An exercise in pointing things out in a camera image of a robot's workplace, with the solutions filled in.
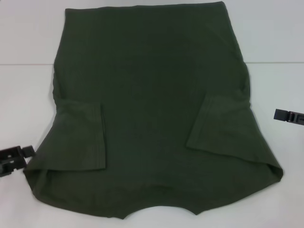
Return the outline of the dark green t-shirt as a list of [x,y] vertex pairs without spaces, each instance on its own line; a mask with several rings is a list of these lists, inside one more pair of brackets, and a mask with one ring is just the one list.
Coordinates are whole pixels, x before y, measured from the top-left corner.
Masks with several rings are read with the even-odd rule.
[[48,205],[198,215],[283,176],[223,2],[66,9],[53,98],[52,127],[24,170]]

